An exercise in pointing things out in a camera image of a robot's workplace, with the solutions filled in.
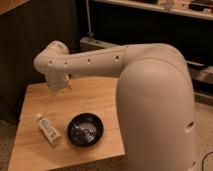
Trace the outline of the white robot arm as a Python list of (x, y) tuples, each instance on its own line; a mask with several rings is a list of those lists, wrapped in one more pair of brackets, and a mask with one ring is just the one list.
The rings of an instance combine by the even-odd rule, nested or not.
[(181, 52), (164, 43), (71, 54), (51, 42), (33, 61), (52, 90), (71, 75), (118, 79), (116, 109), (127, 171), (196, 171), (195, 98)]

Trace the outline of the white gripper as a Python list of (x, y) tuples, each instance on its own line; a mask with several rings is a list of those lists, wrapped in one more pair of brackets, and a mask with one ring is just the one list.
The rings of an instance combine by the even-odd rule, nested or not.
[(46, 75), (46, 83), (52, 92), (57, 92), (69, 85), (69, 76), (66, 74)]

